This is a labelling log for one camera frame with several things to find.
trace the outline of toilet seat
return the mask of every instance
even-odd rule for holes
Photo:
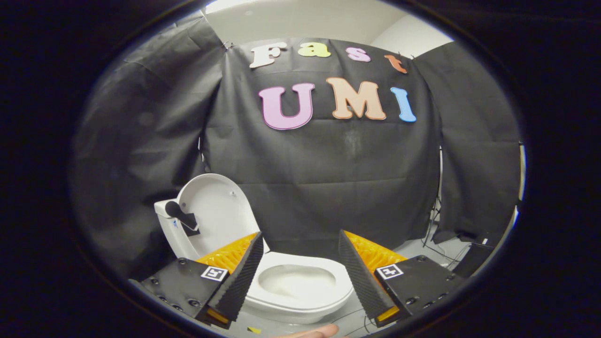
[[[332,274],[332,276],[335,278],[335,284],[331,289],[328,290],[328,294],[325,297],[321,296],[318,299],[298,299],[284,295],[278,295],[266,290],[263,286],[261,286],[259,279],[261,278],[262,273],[270,268],[283,265],[321,268]],[[353,285],[344,265],[324,258],[296,256],[272,251],[263,255],[261,263],[259,264],[257,272],[253,278],[251,287],[246,294],[246,301],[256,303],[256,305],[261,306],[278,307],[282,310],[315,312],[331,308],[338,302],[346,301],[352,292]]]

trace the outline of orange soft pad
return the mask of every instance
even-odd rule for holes
[[[242,257],[246,253],[246,249],[251,244],[251,241],[256,237],[258,232],[255,232],[246,237],[240,238],[221,249],[215,250],[212,253],[198,259],[198,263],[203,263],[217,268],[228,269],[230,274],[234,273],[234,270],[238,266],[238,263],[242,260]]]
[[[363,237],[357,236],[354,233],[350,233],[348,231],[345,231],[344,233],[350,239],[351,243],[359,253],[359,256],[361,256],[363,264],[367,266],[372,274],[376,268],[381,268],[386,265],[407,260],[407,258],[397,254],[396,252],[381,245],[377,245],[376,243]]]

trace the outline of pink letter u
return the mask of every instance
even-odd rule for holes
[[[263,118],[271,128],[278,130],[295,129],[304,126],[313,116],[311,90],[314,84],[295,84],[292,90],[299,95],[299,112],[294,116],[282,114],[282,94],[284,87],[271,87],[259,92],[263,98]]]

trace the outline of toilet bowl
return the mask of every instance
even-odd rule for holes
[[[178,219],[165,211],[177,202],[193,214],[200,233],[186,234]],[[191,260],[259,231],[246,196],[230,179],[218,174],[193,178],[177,198],[154,204],[161,228],[177,257]],[[353,292],[344,265],[330,259],[269,251],[264,254],[242,310],[291,324],[311,324],[342,307]]]
[[[340,309],[353,292],[344,265],[330,259],[263,255],[242,309],[291,324],[311,324]]]

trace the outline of screw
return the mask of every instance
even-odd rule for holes
[[[418,299],[418,298],[419,298],[419,297],[410,297],[410,298],[407,298],[407,299],[405,300],[405,304],[407,304],[407,305],[411,305],[411,304],[413,304],[413,303],[417,302],[417,299]]]

